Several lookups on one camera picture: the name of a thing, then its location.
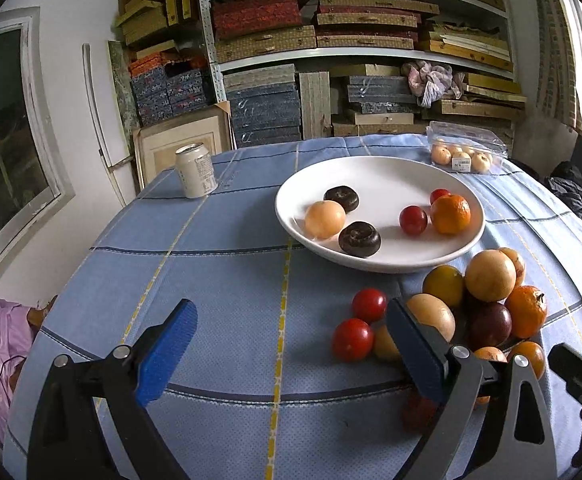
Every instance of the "purple fruit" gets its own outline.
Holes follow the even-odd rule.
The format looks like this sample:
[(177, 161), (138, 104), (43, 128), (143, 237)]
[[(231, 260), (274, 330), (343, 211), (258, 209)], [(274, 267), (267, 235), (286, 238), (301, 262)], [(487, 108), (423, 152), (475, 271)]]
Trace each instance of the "purple fruit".
[(501, 303), (486, 303), (469, 316), (466, 339), (473, 350), (501, 345), (510, 335), (511, 314)]

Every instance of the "clear plastic container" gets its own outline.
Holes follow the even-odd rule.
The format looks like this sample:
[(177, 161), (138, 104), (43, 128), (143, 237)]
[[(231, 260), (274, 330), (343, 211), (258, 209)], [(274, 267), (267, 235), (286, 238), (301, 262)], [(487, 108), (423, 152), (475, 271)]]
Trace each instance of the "clear plastic container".
[(456, 173), (502, 173), (507, 147), (489, 130), (431, 121), (427, 127), (434, 166)]

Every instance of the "can lid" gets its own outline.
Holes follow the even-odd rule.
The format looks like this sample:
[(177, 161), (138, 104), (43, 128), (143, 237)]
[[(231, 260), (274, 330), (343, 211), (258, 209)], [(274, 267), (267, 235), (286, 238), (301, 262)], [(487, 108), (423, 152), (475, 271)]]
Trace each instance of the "can lid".
[(176, 155), (180, 155), (180, 153), (192, 152), (193, 150), (197, 150), (200, 146), (203, 146), (203, 142), (196, 142), (195, 144), (187, 144), (186, 146), (182, 146), (177, 152)]

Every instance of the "plaid tablecloth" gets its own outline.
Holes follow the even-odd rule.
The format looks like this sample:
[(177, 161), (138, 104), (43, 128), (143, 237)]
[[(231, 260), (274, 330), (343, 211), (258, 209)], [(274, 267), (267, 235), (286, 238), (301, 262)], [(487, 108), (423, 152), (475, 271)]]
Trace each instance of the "plaid tablecloth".
[[(181, 298), (197, 305), (197, 333), (148, 411), (192, 480), (270, 479), (273, 472), (276, 480), (393, 478), (418, 439), (400, 423), (407, 383), (372, 358), (336, 362), (330, 341), (360, 288), (394, 295), (400, 287), (409, 296), (421, 291), (426, 271), (391, 276), (337, 266), (290, 240), (274, 213), (277, 190), (295, 171), (353, 155), (430, 160), (426, 138), (415, 135), (246, 148), (214, 158), (219, 187), (197, 200), (183, 198), (173, 170), (159, 174), (95, 242), (35, 341), (4, 448), (16, 480), (25, 478), (34, 410), (53, 358), (95, 359), (132, 344)], [(537, 341), (547, 351), (567, 342), (582, 353), (582, 222), (525, 173), (508, 162), (504, 169), (458, 175), (481, 200), (487, 228), (452, 264), (464, 270), (485, 248), (519, 251), (526, 283), (548, 299)], [(568, 475), (579, 405), (551, 371), (540, 382), (559, 473)], [(136, 478), (105, 403), (98, 413), (120, 473)], [(483, 415), (475, 412), (449, 478), (462, 473)]]

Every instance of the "white plate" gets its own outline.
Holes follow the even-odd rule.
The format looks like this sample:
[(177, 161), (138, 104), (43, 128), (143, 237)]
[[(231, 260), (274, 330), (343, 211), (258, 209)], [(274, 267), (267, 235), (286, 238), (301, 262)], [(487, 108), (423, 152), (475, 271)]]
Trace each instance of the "white plate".
[[(307, 208), (322, 200), (337, 186), (349, 186), (359, 196), (359, 206), (347, 215), (372, 224), (380, 233), (380, 250), (368, 258), (345, 254), (338, 237), (314, 240), (305, 236)], [(408, 237), (400, 229), (402, 209), (419, 205), (427, 215), (429, 196), (434, 189), (449, 189), (462, 195), (471, 208), (469, 227), (457, 236), (438, 234), (431, 222), (419, 237)], [(421, 162), (391, 156), (347, 156), (309, 166), (291, 176), (278, 190), (276, 215), (284, 229), (314, 253), (353, 269), (395, 274), (444, 264), (466, 253), (482, 236), (484, 210), (473, 191), (445, 171)]]

